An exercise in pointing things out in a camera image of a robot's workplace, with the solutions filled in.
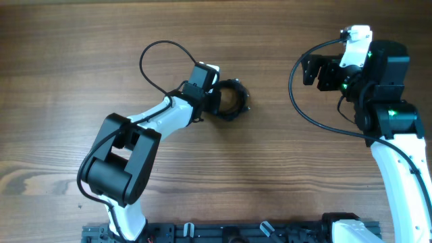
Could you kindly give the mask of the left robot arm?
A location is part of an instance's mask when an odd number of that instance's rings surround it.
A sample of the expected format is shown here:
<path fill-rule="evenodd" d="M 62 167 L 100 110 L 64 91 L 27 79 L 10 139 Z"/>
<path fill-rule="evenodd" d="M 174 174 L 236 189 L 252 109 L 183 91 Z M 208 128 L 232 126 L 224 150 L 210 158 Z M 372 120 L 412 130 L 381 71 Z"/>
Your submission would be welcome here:
<path fill-rule="evenodd" d="M 81 193 L 104 204 L 114 240 L 138 242 L 148 221 L 140 197 L 148 184 L 160 143 L 175 131 L 201 122 L 213 99 L 220 68 L 195 63 L 189 80 L 148 111 L 108 115 L 77 173 Z"/>

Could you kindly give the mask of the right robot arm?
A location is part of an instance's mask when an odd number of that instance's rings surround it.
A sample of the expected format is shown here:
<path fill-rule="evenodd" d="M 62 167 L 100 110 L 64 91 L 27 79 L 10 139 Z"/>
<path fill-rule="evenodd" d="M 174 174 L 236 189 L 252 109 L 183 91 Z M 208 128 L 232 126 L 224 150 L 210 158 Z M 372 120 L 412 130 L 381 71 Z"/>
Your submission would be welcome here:
<path fill-rule="evenodd" d="M 359 132 L 323 125 L 301 109 L 308 122 L 331 132 L 364 139 L 383 178 L 396 242 L 431 241 L 431 176 L 425 130 L 418 109 L 402 98 L 410 63 L 406 47 L 374 40 L 360 53 L 359 64 L 344 64 L 342 56 L 316 55 L 317 45 L 296 62 L 303 83 L 318 80 L 320 91 L 340 91 L 354 105 Z"/>

